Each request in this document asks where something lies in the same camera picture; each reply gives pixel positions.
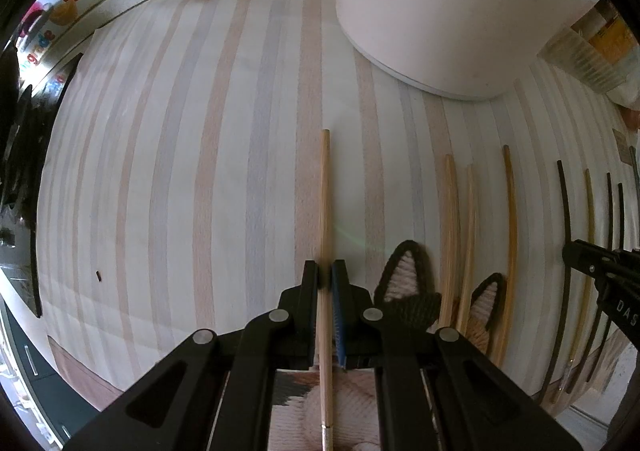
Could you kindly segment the light wooden chopstick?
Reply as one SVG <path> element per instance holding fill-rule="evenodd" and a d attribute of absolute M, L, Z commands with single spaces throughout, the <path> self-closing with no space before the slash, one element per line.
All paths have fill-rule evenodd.
<path fill-rule="evenodd" d="M 454 317 L 454 298 L 458 284 L 459 262 L 459 197 L 457 169 L 454 156 L 444 159 L 445 210 L 442 216 L 442 303 L 439 326 L 450 327 Z"/>
<path fill-rule="evenodd" d="M 317 307 L 317 337 L 320 386 L 320 431 L 323 450 L 333 449 L 333 313 L 331 296 L 332 198 L 331 198 L 331 133 L 320 136 L 320 202 L 319 202 L 320 289 Z"/>

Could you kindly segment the white utensil holder canister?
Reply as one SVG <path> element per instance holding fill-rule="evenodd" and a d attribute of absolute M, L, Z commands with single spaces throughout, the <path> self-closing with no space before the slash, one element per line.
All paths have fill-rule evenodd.
<path fill-rule="evenodd" d="M 352 45 L 381 70 L 452 99 L 508 90 L 598 0 L 336 0 Z"/>

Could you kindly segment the striped table mat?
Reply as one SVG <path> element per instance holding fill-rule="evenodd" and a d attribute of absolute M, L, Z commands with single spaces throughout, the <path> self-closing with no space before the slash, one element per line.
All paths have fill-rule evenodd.
<path fill-rule="evenodd" d="M 103 409 L 193 331 L 277 306 L 318 245 L 319 140 L 331 133 L 334 253 L 373 289 L 413 240 L 442 271 L 444 159 L 476 184 L 474 277 L 506 273 L 503 145 L 518 206 L 504 371 L 536 393 L 558 333 L 570 235 L 599 244 L 608 182 L 639 243 L 631 142 L 604 96 L 544 61 L 495 99 L 410 87 L 357 52 L 335 0 L 151 0 L 99 29 L 52 130 L 37 207 L 43 321 L 58 371 Z"/>

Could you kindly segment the black induction cooktop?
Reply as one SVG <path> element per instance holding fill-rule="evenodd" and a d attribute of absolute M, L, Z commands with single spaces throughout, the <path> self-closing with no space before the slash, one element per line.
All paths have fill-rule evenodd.
<path fill-rule="evenodd" d="M 81 56 L 44 86 L 17 87 L 17 51 L 1 55 L 1 271 L 18 297 L 42 315 L 37 271 L 37 203 L 53 125 Z"/>

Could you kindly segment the brown wooden chopstick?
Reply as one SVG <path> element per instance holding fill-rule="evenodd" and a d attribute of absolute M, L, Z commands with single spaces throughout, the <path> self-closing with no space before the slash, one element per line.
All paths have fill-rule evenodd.
<path fill-rule="evenodd" d="M 511 150 L 503 145 L 502 157 L 506 174 L 506 219 L 508 219 L 508 250 L 506 251 L 506 274 L 503 280 L 503 296 L 499 318 L 497 319 L 494 345 L 491 347 L 490 359 L 497 367 L 502 367 L 506 359 L 506 348 L 509 344 L 512 315 L 514 309 L 516 270 L 518 270 L 518 206 L 516 206 L 516 190 Z"/>

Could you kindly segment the clear plastic condiment tray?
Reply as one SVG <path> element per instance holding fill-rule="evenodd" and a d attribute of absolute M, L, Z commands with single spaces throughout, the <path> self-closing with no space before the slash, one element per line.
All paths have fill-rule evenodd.
<path fill-rule="evenodd" d="M 539 56 L 589 87 L 607 93 L 626 78 L 574 29 L 564 27 L 540 50 Z"/>

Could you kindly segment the black chopstick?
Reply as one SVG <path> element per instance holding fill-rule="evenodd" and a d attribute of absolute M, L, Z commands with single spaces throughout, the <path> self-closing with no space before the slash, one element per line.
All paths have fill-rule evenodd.
<path fill-rule="evenodd" d="M 608 226 L 608 249 L 610 251 L 612 251 L 612 249 L 620 249 L 624 246 L 625 235 L 624 187 L 620 182 L 616 185 L 608 182 L 608 219 L 610 219 L 610 225 Z M 594 359 L 589 374 L 587 375 L 588 383 L 591 383 L 598 373 L 611 325 L 612 321 L 610 317 L 606 317 L 596 359 Z"/>
<path fill-rule="evenodd" d="M 593 289 L 597 289 L 597 291 L 602 289 L 600 282 L 606 279 L 606 270 L 608 270 L 608 266 L 612 263 L 612 252 L 605 247 L 601 247 L 593 243 L 594 227 L 596 226 L 596 213 L 594 212 L 592 181 L 588 169 L 585 170 L 585 184 L 587 191 L 589 240 L 569 241 L 563 249 L 564 263 L 566 263 L 570 269 L 578 270 L 584 275 L 587 275 L 587 277 L 593 279 L 594 282 L 593 285 L 590 285 L 588 282 L 584 283 L 584 290 L 582 291 L 582 305 L 580 306 L 579 312 L 580 327 L 582 327 L 587 321 L 587 315 L 591 305 L 591 291 Z M 591 320 L 588 337 L 585 342 L 584 349 L 582 349 L 582 355 L 580 356 L 578 364 L 575 367 L 575 371 L 570 377 L 565 388 L 566 393 L 572 393 L 580 381 L 580 375 L 582 375 L 582 371 L 584 371 L 591 353 L 591 348 L 594 340 L 596 339 L 601 315 L 602 308 L 598 306 L 596 313 L 593 315 L 593 319 Z"/>

